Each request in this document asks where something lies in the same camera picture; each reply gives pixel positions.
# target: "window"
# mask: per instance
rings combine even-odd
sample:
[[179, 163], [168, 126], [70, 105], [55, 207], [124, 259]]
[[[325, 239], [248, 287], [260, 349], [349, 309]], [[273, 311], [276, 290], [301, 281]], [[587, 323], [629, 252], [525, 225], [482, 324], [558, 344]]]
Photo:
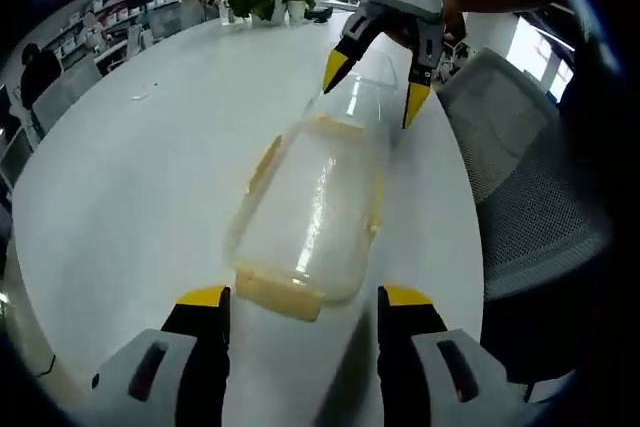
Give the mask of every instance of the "window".
[[556, 74], [555, 79], [553, 79], [553, 83], [551, 84], [549, 92], [551, 92], [557, 100], [560, 100], [562, 98], [562, 94], [564, 93], [564, 89], [567, 88], [567, 84], [571, 81], [572, 77], [573, 71], [563, 60], [562, 62], [560, 62], [558, 73]]
[[522, 72], [526, 70], [540, 81], [550, 57], [549, 42], [529, 22], [520, 17], [507, 60]]

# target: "clear plastic box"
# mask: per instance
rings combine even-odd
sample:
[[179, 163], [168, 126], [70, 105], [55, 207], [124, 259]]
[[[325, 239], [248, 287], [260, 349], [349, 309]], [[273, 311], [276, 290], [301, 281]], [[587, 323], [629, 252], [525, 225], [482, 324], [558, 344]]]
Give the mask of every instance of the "clear plastic box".
[[267, 149], [225, 245], [238, 295], [314, 321], [358, 292], [382, 221], [389, 90], [347, 76]]

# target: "round table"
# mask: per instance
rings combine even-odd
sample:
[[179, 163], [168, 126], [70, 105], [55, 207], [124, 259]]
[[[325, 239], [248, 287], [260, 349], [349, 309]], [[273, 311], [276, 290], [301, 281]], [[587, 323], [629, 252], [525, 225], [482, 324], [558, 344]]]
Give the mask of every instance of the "round table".
[[[106, 76], [40, 144], [14, 192], [18, 259], [58, 362], [83, 388], [140, 331], [160, 328], [180, 295], [233, 284], [226, 228], [265, 147], [318, 92], [347, 15], [297, 28], [191, 28]], [[384, 36], [371, 50], [391, 58], [404, 92], [410, 52]], [[420, 289], [449, 328], [479, 339], [475, 206], [436, 95], [394, 145], [387, 178], [384, 224], [348, 306], [309, 324], [233, 298], [224, 425], [336, 415], [381, 425], [382, 282]]]

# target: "white flower pot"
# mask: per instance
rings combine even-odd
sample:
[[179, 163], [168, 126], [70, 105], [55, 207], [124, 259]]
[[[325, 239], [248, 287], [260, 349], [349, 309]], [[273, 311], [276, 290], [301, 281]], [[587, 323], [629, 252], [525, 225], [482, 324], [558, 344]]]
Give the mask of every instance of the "white flower pot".
[[263, 20], [255, 14], [251, 14], [251, 22], [255, 26], [274, 27], [276, 25], [282, 25], [284, 22], [284, 13], [287, 10], [287, 4], [282, 0], [274, 0], [276, 3], [273, 9], [273, 15], [271, 20]]
[[300, 25], [304, 20], [307, 3], [304, 0], [290, 0], [287, 2], [287, 10], [289, 11], [289, 24]]

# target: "plastic container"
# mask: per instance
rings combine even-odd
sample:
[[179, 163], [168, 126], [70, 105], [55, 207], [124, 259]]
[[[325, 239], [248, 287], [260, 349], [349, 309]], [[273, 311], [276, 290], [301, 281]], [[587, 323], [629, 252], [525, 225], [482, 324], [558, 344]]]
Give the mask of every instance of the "plastic container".
[[358, 292], [382, 222], [385, 90], [348, 76], [267, 149], [225, 245], [239, 296], [314, 321]]

